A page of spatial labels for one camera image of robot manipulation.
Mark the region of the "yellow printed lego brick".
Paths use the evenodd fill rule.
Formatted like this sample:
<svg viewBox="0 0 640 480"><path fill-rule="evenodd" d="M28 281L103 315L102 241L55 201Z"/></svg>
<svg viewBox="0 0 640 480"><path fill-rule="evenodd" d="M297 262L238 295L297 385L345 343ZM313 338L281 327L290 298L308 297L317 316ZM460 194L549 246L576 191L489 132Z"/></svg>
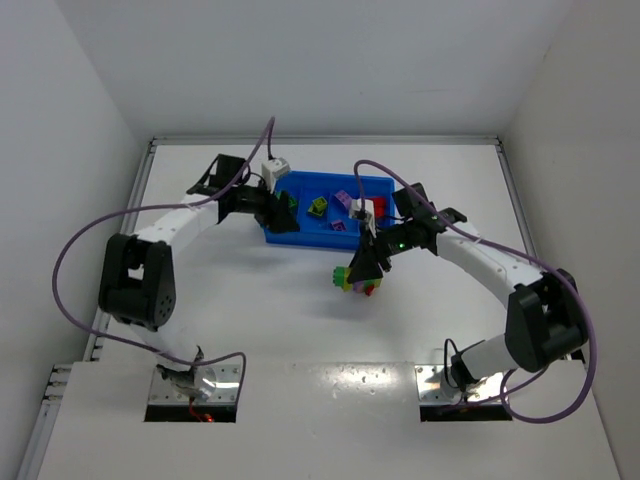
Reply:
<svg viewBox="0 0 640 480"><path fill-rule="evenodd" d="M326 214L328 206L329 202L325 197L314 198L309 205L307 214L315 218L322 218Z"/></svg>

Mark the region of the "purple printed lego brick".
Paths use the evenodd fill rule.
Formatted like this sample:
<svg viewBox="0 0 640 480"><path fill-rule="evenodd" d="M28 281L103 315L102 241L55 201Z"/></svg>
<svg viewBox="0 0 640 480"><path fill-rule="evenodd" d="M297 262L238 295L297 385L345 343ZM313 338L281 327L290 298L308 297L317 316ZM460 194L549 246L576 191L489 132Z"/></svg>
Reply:
<svg viewBox="0 0 640 480"><path fill-rule="evenodd" d="M331 229L337 232L346 232L347 227L342 220L334 220L330 223Z"/></svg>

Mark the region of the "purple round lego brick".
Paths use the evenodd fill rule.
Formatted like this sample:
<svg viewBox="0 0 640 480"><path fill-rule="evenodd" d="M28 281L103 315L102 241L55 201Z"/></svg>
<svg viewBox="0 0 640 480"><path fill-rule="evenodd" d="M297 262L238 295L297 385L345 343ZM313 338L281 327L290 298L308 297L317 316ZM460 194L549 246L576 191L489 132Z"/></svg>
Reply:
<svg viewBox="0 0 640 480"><path fill-rule="evenodd" d="M345 209L349 210L352 204L352 197L344 190L339 190L333 194L333 198Z"/></svg>

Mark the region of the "green lego brick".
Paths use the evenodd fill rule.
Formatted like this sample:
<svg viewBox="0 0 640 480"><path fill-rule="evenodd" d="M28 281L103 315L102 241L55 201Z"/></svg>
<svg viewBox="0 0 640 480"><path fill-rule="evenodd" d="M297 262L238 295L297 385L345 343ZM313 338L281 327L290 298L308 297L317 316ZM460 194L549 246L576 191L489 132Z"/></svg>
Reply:
<svg viewBox="0 0 640 480"><path fill-rule="evenodd" d="M291 196L288 197L288 207L290 211L296 211L298 208L298 205L299 203L295 197L291 197Z"/></svg>

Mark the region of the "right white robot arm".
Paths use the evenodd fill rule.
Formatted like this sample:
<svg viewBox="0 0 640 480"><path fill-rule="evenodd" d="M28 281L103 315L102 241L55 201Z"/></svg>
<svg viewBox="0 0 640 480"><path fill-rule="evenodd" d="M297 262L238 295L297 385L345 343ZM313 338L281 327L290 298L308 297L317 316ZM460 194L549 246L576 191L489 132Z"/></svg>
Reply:
<svg viewBox="0 0 640 480"><path fill-rule="evenodd" d="M483 244L466 216L453 208L432 213L416 199L421 184L394 192L402 220L378 228L369 211L353 207L360 221L359 246L351 263L336 268L333 281L365 294L391 268L390 259L415 248L447 260L483 285L506 309L505 331L456 352L446 377L459 391L499 371L521 368L537 373L573 353L588 340L586 321L570 290L573 277L552 275L517 256Z"/></svg>

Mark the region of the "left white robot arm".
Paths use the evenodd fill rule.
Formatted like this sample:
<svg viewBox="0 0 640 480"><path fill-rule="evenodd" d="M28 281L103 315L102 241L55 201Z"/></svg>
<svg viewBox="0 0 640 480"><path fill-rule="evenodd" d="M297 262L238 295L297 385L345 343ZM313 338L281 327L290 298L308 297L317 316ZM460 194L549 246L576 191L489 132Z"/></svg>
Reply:
<svg viewBox="0 0 640 480"><path fill-rule="evenodd" d="M99 308L128 326L151 348L156 369L172 387L191 397L205 386L202 349L186 340L170 318L177 297L174 259L201 233L231 213L250 214L270 233L297 232L290 196L276 193L276 182L291 168L283 158L261 165L256 185L241 157L220 154L187 190L179 207L133 234L107 242L98 296Z"/></svg>

